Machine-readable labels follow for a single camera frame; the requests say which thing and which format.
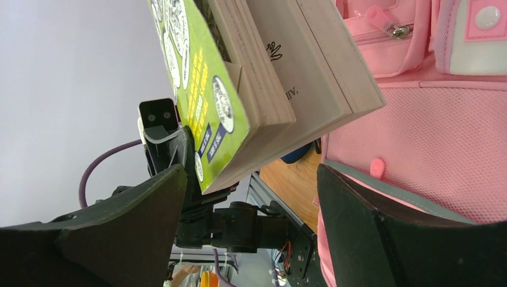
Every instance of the gray wall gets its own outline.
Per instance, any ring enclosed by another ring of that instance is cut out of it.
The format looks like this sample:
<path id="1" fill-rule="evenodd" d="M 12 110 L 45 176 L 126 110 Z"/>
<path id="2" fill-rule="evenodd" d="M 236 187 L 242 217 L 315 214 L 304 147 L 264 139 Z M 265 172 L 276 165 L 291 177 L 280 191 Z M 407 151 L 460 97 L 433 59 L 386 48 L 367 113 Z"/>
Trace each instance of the gray wall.
<path id="1" fill-rule="evenodd" d="M 1 0 L 0 226 L 78 209 L 88 164 L 139 138 L 139 102 L 170 96 L 146 0 Z M 88 202 L 147 177 L 142 148 L 124 151 Z"/>

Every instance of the pink zipper pull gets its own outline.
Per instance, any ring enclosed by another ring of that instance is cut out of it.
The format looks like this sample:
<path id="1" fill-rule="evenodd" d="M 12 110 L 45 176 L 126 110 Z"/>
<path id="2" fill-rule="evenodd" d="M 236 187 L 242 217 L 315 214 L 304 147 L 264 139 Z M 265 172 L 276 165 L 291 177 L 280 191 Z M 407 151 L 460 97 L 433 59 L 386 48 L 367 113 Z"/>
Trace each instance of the pink zipper pull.
<path id="1" fill-rule="evenodd" d="M 396 26 L 379 6 L 372 6 L 366 11 L 366 19 L 382 32 L 386 32 L 393 39 L 403 39 L 410 33 L 408 26 Z"/>

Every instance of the wooden surface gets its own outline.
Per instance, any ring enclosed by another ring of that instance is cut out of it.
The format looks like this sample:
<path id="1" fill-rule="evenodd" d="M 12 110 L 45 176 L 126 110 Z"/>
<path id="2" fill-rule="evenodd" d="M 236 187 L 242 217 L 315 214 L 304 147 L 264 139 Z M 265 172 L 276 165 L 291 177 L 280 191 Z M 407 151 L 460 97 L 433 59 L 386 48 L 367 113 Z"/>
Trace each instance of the wooden surface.
<path id="1" fill-rule="evenodd" d="M 317 232 L 319 209 L 312 201 L 317 195 L 317 167 L 320 155 L 314 151 L 296 163 L 282 160 L 263 167 L 261 179 L 294 211 L 313 231 Z"/>

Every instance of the pink bag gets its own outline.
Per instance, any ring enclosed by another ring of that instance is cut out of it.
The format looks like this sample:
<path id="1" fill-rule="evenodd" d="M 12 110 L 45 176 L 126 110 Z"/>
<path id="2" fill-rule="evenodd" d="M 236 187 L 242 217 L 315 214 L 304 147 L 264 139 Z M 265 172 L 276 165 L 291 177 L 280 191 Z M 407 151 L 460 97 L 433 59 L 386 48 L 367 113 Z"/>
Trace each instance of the pink bag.
<path id="1" fill-rule="evenodd" d="M 342 15 L 353 2 L 337 0 Z M 366 2 L 345 22 L 387 105 L 324 136 L 322 160 L 479 224 L 507 220 L 507 1 Z M 336 286 L 320 214 L 317 235 Z"/>

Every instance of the green book cover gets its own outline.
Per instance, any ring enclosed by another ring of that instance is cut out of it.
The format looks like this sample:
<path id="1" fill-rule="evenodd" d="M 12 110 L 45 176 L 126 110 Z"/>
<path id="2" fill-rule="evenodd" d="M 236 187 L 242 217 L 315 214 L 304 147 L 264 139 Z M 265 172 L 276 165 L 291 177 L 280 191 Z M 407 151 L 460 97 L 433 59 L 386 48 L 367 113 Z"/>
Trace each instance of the green book cover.
<path id="1" fill-rule="evenodd" d="M 207 0 L 148 2 L 182 124 L 194 136 L 204 192 L 243 143 L 248 119 L 224 65 L 228 54 Z"/>

